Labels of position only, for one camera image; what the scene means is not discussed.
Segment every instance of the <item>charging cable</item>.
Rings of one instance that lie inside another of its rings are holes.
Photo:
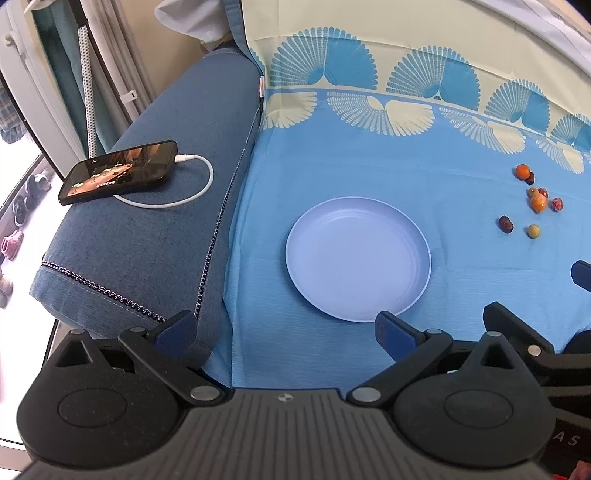
[[[207,165],[207,167],[209,169],[209,180],[207,181],[207,185],[205,185],[201,189],[201,191],[197,192],[195,195],[185,198],[184,200],[179,200],[178,202],[159,203],[156,205],[153,205],[152,203],[134,202],[132,200],[128,200],[128,199],[123,198],[121,195],[113,195],[113,197],[115,197],[117,200],[121,200],[122,202],[127,203],[127,205],[133,205],[134,207],[140,207],[140,208],[152,208],[152,209],[177,207],[179,205],[184,205],[185,203],[192,202],[193,200],[198,199],[201,195],[203,195],[206,191],[209,190],[210,186],[212,186],[212,183],[213,183],[212,164],[209,162],[208,159],[206,159],[205,157],[202,157],[201,155],[177,155],[176,157],[174,157],[175,163],[180,163],[180,162],[184,162],[187,160],[194,160],[194,159],[201,160],[202,162],[205,163],[205,165]]]
[[[35,4],[35,0],[33,0],[29,7]],[[93,158],[96,156],[96,125],[95,125],[95,104],[93,98],[93,90],[92,90],[92,72],[90,70],[90,39],[88,35],[87,26],[80,27],[78,30],[78,41],[80,43],[80,61],[82,64],[82,85],[84,87],[84,103],[86,107],[86,128],[88,133],[88,156],[89,158]],[[151,203],[138,203],[132,200],[128,200],[123,198],[120,195],[113,195],[117,200],[120,200],[128,205],[133,205],[134,207],[140,208],[150,208],[150,209],[161,209],[161,208],[170,208],[176,207],[179,205],[184,205],[185,203],[192,202],[195,199],[198,199],[201,195],[203,195],[206,191],[209,190],[209,187],[213,183],[213,167],[212,164],[209,163],[209,160],[201,155],[177,155],[174,157],[174,162],[179,163],[186,160],[193,160],[198,159],[207,165],[209,169],[209,180],[207,181],[207,185],[204,186],[203,190],[197,192],[195,195],[190,196],[184,200],[179,200],[178,202],[172,203],[161,203],[161,204],[151,204]]]

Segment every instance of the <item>blue gripper pad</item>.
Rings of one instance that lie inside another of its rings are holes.
[[[375,319],[375,339],[397,362],[424,343],[425,335],[390,312],[380,312]]]
[[[154,347],[168,355],[178,358],[191,346],[197,336],[197,322],[193,312],[183,310],[164,323],[150,330]]]

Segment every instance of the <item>fan pattern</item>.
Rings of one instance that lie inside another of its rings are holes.
[[[451,48],[425,46],[405,55],[389,75],[388,98],[368,92],[378,89],[378,70],[369,48],[339,28],[299,31],[287,37],[268,61],[253,49],[251,54],[269,79],[263,130],[290,128],[308,120],[324,99],[318,91],[298,89],[332,86],[342,89],[326,90],[327,107],[344,123],[376,135],[420,135],[445,119],[468,141],[502,154],[519,154],[532,142],[572,173],[584,172],[584,160],[591,163],[591,119],[567,114],[548,131],[550,102],[527,79],[501,83],[486,101],[484,114],[476,113],[481,108],[476,70]],[[432,104],[437,102],[445,105],[439,107],[441,120],[433,112]]]

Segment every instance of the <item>slipper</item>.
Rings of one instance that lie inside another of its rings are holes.
[[[12,203],[12,212],[14,213],[14,224],[18,227],[25,224],[27,219],[27,207],[22,195],[17,195]]]
[[[35,181],[37,186],[47,192],[51,188],[51,178],[53,177],[53,171],[50,168],[46,168],[41,173],[35,175]]]
[[[7,259],[12,260],[17,256],[18,249],[21,246],[24,236],[25,235],[23,232],[20,230],[15,230],[10,235],[4,237],[0,251],[2,251]]]
[[[35,175],[29,175],[29,178],[27,178],[25,182],[25,193],[27,194],[25,197],[25,206],[27,210],[31,211],[39,205],[39,198],[41,197],[41,189],[35,181]]]
[[[0,291],[4,293],[7,297],[9,297],[10,295],[12,295],[13,289],[14,284],[12,283],[12,280],[2,275],[0,277]]]

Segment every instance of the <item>orange fruit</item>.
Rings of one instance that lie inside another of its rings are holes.
[[[530,176],[530,173],[530,168],[523,163],[521,165],[517,165],[515,168],[515,176],[520,180],[527,180],[527,178]]]
[[[531,198],[530,203],[534,211],[540,213],[543,212],[546,205],[548,205],[548,199],[541,193],[537,193]]]

